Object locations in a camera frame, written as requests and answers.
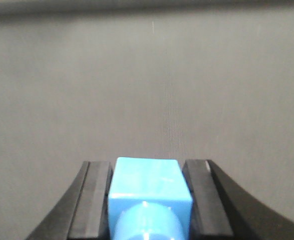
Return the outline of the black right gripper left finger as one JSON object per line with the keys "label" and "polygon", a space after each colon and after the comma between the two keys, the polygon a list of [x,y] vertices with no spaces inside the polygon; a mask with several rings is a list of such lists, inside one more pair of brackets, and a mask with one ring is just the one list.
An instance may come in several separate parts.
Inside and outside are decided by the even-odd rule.
{"label": "black right gripper left finger", "polygon": [[107,161],[83,162],[72,184],[27,239],[110,239],[107,198],[112,174]]}

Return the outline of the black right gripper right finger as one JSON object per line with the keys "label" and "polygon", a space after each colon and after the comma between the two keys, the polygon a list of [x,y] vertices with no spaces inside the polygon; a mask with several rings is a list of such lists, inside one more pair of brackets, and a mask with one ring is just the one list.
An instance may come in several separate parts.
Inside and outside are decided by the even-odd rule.
{"label": "black right gripper right finger", "polygon": [[294,221],[260,202],[214,161],[188,159],[182,171],[193,198],[191,240],[294,240]]}

